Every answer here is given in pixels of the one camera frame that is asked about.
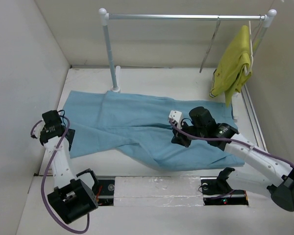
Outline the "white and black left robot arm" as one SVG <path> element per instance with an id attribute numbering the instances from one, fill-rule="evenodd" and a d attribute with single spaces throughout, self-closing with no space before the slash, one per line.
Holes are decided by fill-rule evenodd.
<path id="1" fill-rule="evenodd" d="M 63 123 L 65 117 L 51 110 L 43 113 L 42 118 L 45 124 L 39 140 L 49 153 L 47 168 L 52 169 L 54 179 L 53 192 L 43 196 L 62 221 L 70 224 L 98 208 L 96 193 L 100 184 L 92 170 L 73 170 L 70 150 L 75 130 Z"/>

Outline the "light blue trousers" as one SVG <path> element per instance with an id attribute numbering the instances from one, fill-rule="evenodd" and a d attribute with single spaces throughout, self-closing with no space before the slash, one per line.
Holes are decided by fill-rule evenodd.
<path id="1" fill-rule="evenodd" d="M 189 147 L 171 142 L 170 112 L 180 111 L 187 117 L 198 106 L 208 109 L 217 122 L 234 126 L 232 109 L 224 103 L 71 91 L 64 104 L 70 127 L 75 130 L 71 157 L 117 149 L 147 166 L 168 171 L 243 166 L 240 158 L 205 141 L 193 141 Z"/>

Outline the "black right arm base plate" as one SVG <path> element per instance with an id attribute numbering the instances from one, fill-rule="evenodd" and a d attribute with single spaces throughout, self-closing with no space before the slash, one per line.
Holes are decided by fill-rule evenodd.
<path id="1" fill-rule="evenodd" d="M 202 193 L 205 206 L 248 206 L 246 191 L 232 189 L 228 182 L 230 173 L 235 169 L 227 167 L 218 176 L 204 176 L 200 178 L 198 191 Z"/>

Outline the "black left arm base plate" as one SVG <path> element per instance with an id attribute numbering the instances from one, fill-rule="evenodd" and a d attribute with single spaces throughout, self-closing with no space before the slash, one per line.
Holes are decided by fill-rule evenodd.
<path id="1" fill-rule="evenodd" d="M 88 180 L 87 185 L 93 190 L 99 206 L 114 204 L 115 178 L 99 178 L 98 183 Z"/>

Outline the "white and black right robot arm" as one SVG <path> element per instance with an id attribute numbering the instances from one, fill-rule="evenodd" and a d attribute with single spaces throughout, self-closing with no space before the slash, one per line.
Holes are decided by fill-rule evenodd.
<path id="1" fill-rule="evenodd" d="M 202 106 L 190 110 L 191 125 L 185 122 L 180 111 L 170 111 L 168 119 L 173 128 L 172 143 L 189 147 L 193 140 L 206 141 L 245 163 L 242 167 L 223 169 L 212 189 L 203 183 L 203 194 L 218 200 L 235 190 L 245 190 L 270 198 L 286 211 L 294 211 L 294 163 L 260 149 L 233 126 L 216 123 Z"/>

